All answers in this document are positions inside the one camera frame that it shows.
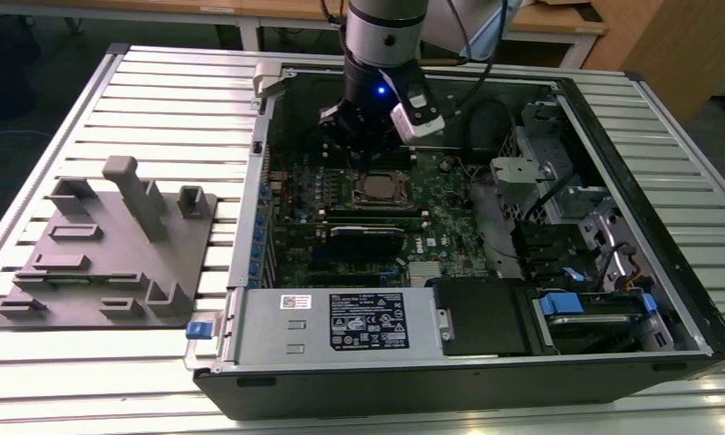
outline power supply label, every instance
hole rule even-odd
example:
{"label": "power supply label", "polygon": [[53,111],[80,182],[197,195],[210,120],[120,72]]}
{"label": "power supply label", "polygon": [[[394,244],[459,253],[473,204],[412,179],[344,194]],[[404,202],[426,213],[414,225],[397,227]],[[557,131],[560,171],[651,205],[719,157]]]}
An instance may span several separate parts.
{"label": "power supply label", "polygon": [[330,347],[336,351],[406,349],[402,293],[332,294]]}

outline white sticker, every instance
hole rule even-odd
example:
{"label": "white sticker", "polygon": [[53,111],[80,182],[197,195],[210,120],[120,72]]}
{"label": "white sticker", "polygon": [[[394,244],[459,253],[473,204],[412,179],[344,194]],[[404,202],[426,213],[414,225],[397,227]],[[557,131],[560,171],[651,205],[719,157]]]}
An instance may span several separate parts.
{"label": "white sticker", "polygon": [[310,310],[312,295],[282,295],[278,308],[282,310]]}
{"label": "white sticker", "polygon": [[198,10],[202,12],[217,12],[221,14],[233,14],[233,7],[200,6]]}

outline wooden cabinet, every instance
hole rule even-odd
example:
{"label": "wooden cabinet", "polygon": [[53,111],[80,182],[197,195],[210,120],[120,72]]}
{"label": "wooden cabinet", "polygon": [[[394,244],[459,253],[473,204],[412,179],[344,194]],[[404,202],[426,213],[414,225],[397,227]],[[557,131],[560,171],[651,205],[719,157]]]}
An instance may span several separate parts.
{"label": "wooden cabinet", "polygon": [[608,24],[585,69],[641,74],[680,122],[725,83],[725,0],[592,0]]}

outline slotted metal surface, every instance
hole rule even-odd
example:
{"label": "slotted metal surface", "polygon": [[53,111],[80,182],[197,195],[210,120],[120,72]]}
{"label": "slotted metal surface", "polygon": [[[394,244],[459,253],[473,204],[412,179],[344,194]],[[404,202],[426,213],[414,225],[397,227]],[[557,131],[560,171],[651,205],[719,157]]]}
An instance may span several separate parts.
{"label": "slotted metal surface", "polygon": [[[222,199],[196,301],[200,311],[222,308],[256,115],[252,70],[265,58],[340,64],[328,56],[137,46],[124,56],[110,55],[58,132],[49,170],[24,192],[29,201],[10,209],[1,224],[0,296],[9,291],[9,268],[24,265],[53,213],[42,196],[54,177],[93,177],[94,189],[114,189],[98,176],[101,164],[110,154],[132,154],[142,161],[140,175],[157,179],[161,189],[192,182]],[[724,181],[644,85],[615,72],[497,70],[575,79],[725,315]],[[236,422],[196,389],[182,364],[185,348],[182,331],[0,332],[0,433],[725,434],[725,372],[659,385],[608,405]]]}

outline motherboard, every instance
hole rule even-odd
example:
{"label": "motherboard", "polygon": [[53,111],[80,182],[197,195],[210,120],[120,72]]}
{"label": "motherboard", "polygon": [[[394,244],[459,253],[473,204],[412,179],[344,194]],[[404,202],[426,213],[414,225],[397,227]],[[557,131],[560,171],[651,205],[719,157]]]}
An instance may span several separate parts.
{"label": "motherboard", "polygon": [[424,286],[488,276],[472,173],[441,151],[402,150],[368,172],[276,155],[276,287]]}

